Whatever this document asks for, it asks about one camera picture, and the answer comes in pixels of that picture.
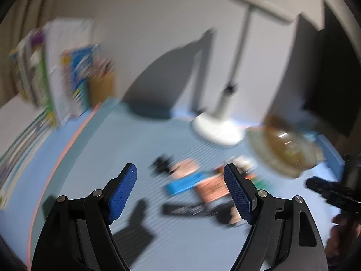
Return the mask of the person right hand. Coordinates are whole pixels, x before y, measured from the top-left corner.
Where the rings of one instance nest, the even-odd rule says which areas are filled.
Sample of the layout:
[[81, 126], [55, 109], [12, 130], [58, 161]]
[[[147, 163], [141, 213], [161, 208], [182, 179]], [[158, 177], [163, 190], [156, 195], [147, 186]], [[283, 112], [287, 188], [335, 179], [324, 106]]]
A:
[[325, 246], [326, 258], [329, 265], [336, 267], [353, 253], [354, 245], [360, 236], [360, 224], [350, 221], [350, 217], [341, 213], [336, 215], [330, 230], [330, 236]]

